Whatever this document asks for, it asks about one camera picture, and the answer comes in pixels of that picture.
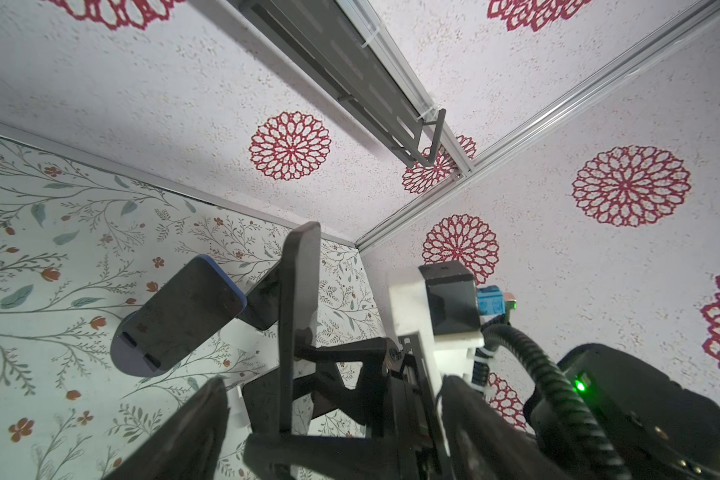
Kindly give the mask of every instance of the white textured ceiling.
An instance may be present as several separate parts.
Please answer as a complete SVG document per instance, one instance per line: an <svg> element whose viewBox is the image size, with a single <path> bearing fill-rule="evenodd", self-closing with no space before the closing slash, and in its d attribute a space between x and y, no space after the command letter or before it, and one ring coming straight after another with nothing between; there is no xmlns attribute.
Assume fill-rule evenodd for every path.
<svg viewBox="0 0 720 480"><path fill-rule="evenodd" d="M433 100L448 110L451 129L472 137L480 152L695 0L372 3ZM567 7L569 18L560 12L537 31L530 21L509 30L523 13L555 17L555 5Z"/></svg>
<svg viewBox="0 0 720 480"><path fill-rule="evenodd" d="M0 2L0 122L349 240L414 198L399 160L229 7L107 1ZM488 1L374 7L480 151L689 4L593 0L538 32L508 31ZM308 176L266 176L252 138L296 111L330 151Z"/></svg>

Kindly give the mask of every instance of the black cable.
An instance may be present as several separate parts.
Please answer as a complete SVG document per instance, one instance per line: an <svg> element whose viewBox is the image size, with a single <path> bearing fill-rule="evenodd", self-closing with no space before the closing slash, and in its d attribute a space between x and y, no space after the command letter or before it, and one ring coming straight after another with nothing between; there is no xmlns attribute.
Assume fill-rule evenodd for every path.
<svg viewBox="0 0 720 480"><path fill-rule="evenodd" d="M480 331L490 327L491 325L509 325L509 310L502 315L496 315L480 327ZM485 347L480 347L474 351L474 356L481 359L490 360L496 355L496 349L488 350ZM481 362L480 360L474 360L472 365L472 384L485 387L488 384L488 378L490 376L490 367L488 361Z"/></svg>
<svg viewBox="0 0 720 480"><path fill-rule="evenodd" d="M483 337L486 348L503 346L520 360L593 472L612 480L632 479L630 470L589 407L536 342L518 329L501 324L483 329Z"/></svg>

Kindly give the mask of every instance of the metal frame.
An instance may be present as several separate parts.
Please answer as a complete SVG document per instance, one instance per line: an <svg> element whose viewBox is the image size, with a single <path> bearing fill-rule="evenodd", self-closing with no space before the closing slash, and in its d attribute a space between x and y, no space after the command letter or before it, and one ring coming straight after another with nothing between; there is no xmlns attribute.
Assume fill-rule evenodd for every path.
<svg viewBox="0 0 720 480"><path fill-rule="evenodd" d="M227 0L408 168L433 167L445 110L427 120L335 2ZM422 131L435 125L429 158Z"/></svg>
<svg viewBox="0 0 720 480"><path fill-rule="evenodd" d="M434 120L438 110L437 106L422 82L416 77L416 73L405 60L403 53L400 52L389 31L384 27L384 22L376 14L368 0L336 0L336 3L344 10L360 35L366 39L365 43L373 50L416 111L422 114L424 120ZM472 175L474 167L447 123L443 127L441 143L456 162L461 176ZM456 175L451 179L451 181L460 180L461 177Z"/></svg>
<svg viewBox="0 0 720 480"><path fill-rule="evenodd" d="M368 4L367 0L336 1L342 5L354 5L354 8L364 8L361 5ZM545 110L539 112L531 120L519 126L488 149L480 152L474 159L475 166L472 175L465 175L466 178L460 181L444 180L363 235L357 240L360 253L369 252L416 220L450 201L461 193L463 189L482 180L523 149L531 146L550 131L561 126L565 121L572 119L576 114L586 110L586 108L612 93L638 73L681 48L719 20L720 0L701 0L678 14L667 24L664 24L611 63L608 63L587 80L578 84L576 88L553 102ZM379 46L379 42L374 41L370 45L374 47L374 52L383 61L384 53L376 51L376 48L382 48ZM399 51L389 51L388 54L394 56L400 53ZM398 61L402 60L404 62L402 54L400 55Z"/></svg>
<svg viewBox="0 0 720 480"><path fill-rule="evenodd" d="M147 172L137 170L136 168L127 167L125 165L115 163L112 160L99 157L98 155L89 154L85 151L78 150L77 148L68 147L67 145L30 134L17 128L9 127L1 123L0 137L14 142L18 142L29 148L36 148L38 150L46 151L49 154L58 155L59 157L76 161L77 163L87 165L88 167L103 170L111 174L117 174L124 177L133 178L138 181L143 181L145 183L154 185L155 187L162 188L165 191L182 195L183 197L188 197L193 200L198 200L205 204L221 206L229 210L234 210L235 212L238 212L240 214L252 216L254 218L258 218L259 220L264 220L265 222L271 222L273 224L286 226L290 229L297 228L300 225L296 222L284 220L282 218L278 218L277 216L254 210L253 208L249 208L248 206L236 204L221 197L217 197L213 194L208 194L195 188L178 184L172 180L148 174ZM356 248L353 242L349 240L344 240L343 238L339 238L337 236L323 233L321 235L321 238L323 238L324 240L335 242L336 244Z"/></svg>

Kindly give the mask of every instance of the blue connector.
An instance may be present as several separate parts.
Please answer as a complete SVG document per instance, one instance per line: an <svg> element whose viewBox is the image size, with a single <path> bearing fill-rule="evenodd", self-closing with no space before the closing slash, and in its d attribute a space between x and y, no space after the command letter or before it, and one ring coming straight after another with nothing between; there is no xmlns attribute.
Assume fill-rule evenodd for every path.
<svg viewBox="0 0 720 480"><path fill-rule="evenodd" d="M503 315L507 312L504 294L496 285L478 288L478 310L480 315Z"/></svg>

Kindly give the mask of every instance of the coiled cable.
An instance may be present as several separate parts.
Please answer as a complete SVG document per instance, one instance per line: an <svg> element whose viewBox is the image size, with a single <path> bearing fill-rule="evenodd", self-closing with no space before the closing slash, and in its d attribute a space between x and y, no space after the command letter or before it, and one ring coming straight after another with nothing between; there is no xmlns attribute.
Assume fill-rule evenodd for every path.
<svg viewBox="0 0 720 480"><path fill-rule="evenodd" d="M595 474L609 480L632 479L630 470L592 411L536 342L509 325L486 324L482 331L485 348L503 346L517 357Z"/></svg>

